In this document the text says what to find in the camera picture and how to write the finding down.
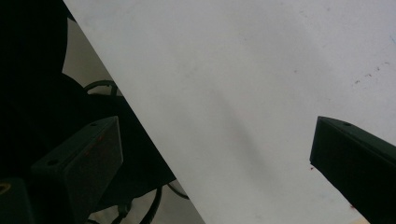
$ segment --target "floor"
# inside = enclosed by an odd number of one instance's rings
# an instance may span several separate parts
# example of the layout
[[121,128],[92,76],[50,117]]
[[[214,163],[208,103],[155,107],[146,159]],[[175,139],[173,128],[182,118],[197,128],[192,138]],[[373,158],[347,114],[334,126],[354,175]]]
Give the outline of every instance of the floor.
[[[86,86],[97,80],[111,79],[99,57],[94,52],[85,35],[78,25],[69,21],[69,35],[66,59],[64,62],[64,73],[75,79],[81,86]],[[173,185],[182,190],[178,182]],[[137,198],[132,203],[132,210],[128,217],[121,223],[139,223],[149,210],[155,191]],[[118,215],[117,206],[108,208],[90,216],[101,224],[111,223]],[[168,187],[163,187],[163,197],[157,215],[153,219],[154,224],[204,224],[195,207],[189,200],[178,197]]]

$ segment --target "white table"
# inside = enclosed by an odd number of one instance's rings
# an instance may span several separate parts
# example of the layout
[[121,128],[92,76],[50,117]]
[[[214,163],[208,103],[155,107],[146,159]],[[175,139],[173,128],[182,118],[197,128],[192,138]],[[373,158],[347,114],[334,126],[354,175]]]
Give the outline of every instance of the white table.
[[396,1],[65,0],[207,224],[350,223],[318,115],[396,144]]

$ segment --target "white tabletop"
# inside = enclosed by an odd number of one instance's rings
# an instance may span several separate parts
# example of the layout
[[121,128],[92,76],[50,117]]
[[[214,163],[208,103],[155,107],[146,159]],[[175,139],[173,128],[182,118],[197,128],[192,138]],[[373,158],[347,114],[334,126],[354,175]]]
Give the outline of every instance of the white tabletop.
[[396,144],[396,1],[64,0],[207,224],[350,223],[317,116]]

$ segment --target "gray floor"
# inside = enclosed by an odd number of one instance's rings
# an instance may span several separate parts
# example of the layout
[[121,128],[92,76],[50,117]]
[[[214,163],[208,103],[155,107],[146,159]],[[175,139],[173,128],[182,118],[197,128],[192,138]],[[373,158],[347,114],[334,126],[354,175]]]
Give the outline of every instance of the gray floor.
[[[69,38],[66,60],[64,62],[64,73],[75,79],[82,86],[86,86],[97,80],[111,79],[85,35],[79,29],[78,25],[72,21],[69,22]],[[181,186],[177,182],[174,184],[178,189],[181,189]],[[130,214],[122,223],[139,223],[141,218],[149,210],[154,195],[155,191],[152,191],[141,198],[135,199]],[[101,224],[107,224],[111,223],[117,215],[117,207],[111,207],[92,214],[90,219],[96,220]],[[176,196],[166,186],[163,187],[161,205],[152,223],[204,224],[193,204],[188,200]]]

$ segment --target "black fabric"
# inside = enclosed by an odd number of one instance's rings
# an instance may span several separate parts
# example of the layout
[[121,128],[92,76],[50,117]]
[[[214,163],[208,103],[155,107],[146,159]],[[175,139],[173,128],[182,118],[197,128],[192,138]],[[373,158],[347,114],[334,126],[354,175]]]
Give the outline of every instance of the black fabric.
[[30,181],[35,161],[86,124],[113,115],[120,118],[124,164],[98,209],[175,179],[122,97],[88,95],[62,74],[69,14],[62,1],[1,1],[0,10],[0,179]]

